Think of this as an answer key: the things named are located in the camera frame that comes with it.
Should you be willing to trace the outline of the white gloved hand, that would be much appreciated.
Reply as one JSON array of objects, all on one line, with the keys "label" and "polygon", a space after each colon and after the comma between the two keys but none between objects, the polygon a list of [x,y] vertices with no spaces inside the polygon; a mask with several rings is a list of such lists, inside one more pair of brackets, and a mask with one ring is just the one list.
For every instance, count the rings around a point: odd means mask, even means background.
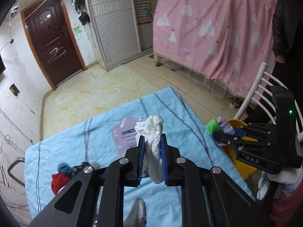
[{"label": "white gloved hand", "polygon": [[282,183],[284,185],[283,192],[287,194],[293,193],[302,181],[302,166],[296,168],[285,168],[279,174],[268,174],[270,181]]}]

